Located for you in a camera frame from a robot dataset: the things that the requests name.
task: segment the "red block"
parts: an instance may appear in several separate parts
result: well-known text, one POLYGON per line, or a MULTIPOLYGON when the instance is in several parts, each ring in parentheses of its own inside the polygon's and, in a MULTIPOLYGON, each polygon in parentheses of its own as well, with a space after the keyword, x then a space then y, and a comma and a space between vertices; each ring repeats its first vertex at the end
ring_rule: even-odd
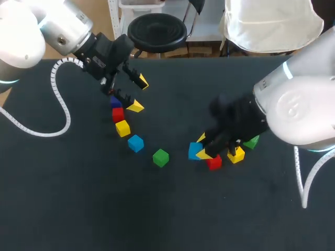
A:
POLYGON ((113 108, 112 111, 113 122, 118 123, 125 119, 124 109, 123 108, 113 108))
POLYGON ((222 166, 222 159, 220 155, 217 155, 216 158, 207 159, 206 160, 207 166, 209 167, 209 170, 214 171, 217 169, 220 169, 222 166))

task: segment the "white cloth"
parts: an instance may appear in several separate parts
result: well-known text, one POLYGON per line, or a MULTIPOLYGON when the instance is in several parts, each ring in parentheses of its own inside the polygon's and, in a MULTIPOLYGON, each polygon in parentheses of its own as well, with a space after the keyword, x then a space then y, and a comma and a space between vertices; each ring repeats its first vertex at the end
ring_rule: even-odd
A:
POLYGON ((220 22, 224 41, 251 52, 297 50, 322 30, 323 20, 310 0, 226 0, 220 22))

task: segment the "stool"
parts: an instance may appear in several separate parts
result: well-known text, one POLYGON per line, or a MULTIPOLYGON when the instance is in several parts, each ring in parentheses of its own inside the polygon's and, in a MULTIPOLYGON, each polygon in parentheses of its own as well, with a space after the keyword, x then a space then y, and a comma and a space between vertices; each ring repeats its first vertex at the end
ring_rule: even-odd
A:
POLYGON ((184 20, 163 13, 150 13, 133 20, 128 27, 128 37, 134 42, 139 51, 134 58, 138 58, 142 51, 149 53, 164 53, 180 48, 193 33, 197 17, 203 10, 205 0, 189 0, 184 20), (190 6, 197 11, 192 28, 187 34, 185 19, 190 6))

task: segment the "blue block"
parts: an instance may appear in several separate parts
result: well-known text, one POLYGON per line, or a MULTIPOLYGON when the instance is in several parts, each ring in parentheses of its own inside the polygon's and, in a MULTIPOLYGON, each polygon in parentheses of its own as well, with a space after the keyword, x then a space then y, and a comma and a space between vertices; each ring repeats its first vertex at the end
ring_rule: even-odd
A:
POLYGON ((112 108, 121 108, 122 107, 122 103, 114 96, 112 96, 110 98, 110 106, 112 108))
POLYGON ((200 158, 196 156, 198 152, 203 149, 203 145, 201 143, 190 143, 188 149, 188 159, 193 161, 200 161, 200 158))
POLYGON ((137 135, 134 135, 128 140, 129 148, 134 152, 139 152, 144 147, 144 141, 137 135))

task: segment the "white spiral cable wrap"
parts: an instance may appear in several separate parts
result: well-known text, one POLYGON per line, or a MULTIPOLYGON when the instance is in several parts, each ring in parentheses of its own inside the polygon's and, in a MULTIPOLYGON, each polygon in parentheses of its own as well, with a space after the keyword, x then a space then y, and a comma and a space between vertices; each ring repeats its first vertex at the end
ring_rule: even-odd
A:
POLYGON ((38 136, 38 137, 44 137, 44 138, 50 138, 50 137, 56 137, 56 136, 60 136, 64 133, 66 133, 66 131, 69 129, 70 124, 71 124, 71 116, 70 116, 70 112, 62 98, 62 96, 60 95, 57 85, 56 85, 56 73, 58 68, 67 62, 71 62, 71 63, 75 63, 77 66, 79 66, 80 68, 83 68, 83 62, 81 62, 78 59, 74 59, 74 58, 63 58, 59 61, 57 61, 57 63, 53 66, 53 69, 51 71, 51 86, 52 86, 52 90, 54 92, 54 94, 56 95, 56 98, 58 99, 60 105, 62 106, 65 116, 66 116, 66 124, 64 126, 64 128, 62 130, 60 130, 59 132, 54 132, 54 133, 41 133, 41 132, 35 132, 31 129, 26 128, 24 125, 22 125, 20 122, 18 122, 15 118, 13 118, 13 116, 11 116, 4 108, 0 107, 0 112, 5 115, 5 117, 7 119, 9 119, 14 125, 16 125, 17 127, 19 127, 21 130, 25 131, 26 133, 29 133, 31 135, 34 136, 38 136))
POLYGON ((299 160, 299 149, 297 146, 294 147, 294 158, 295 158, 295 172, 297 175, 297 183, 298 183, 298 189, 300 193, 301 203, 303 208, 307 208, 307 202, 308 202, 308 193, 310 190, 310 187, 312 185, 313 179, 316 176, 317 172, 322 168, 322 166, 330 159, 332 159, 335 156, 335 149, 329 151, 324 156, 322 156, 313 166, 311 171, 309 172, 305 187, 303 186, 302 182, 302 175, 300 172, 300 160, 299 160))

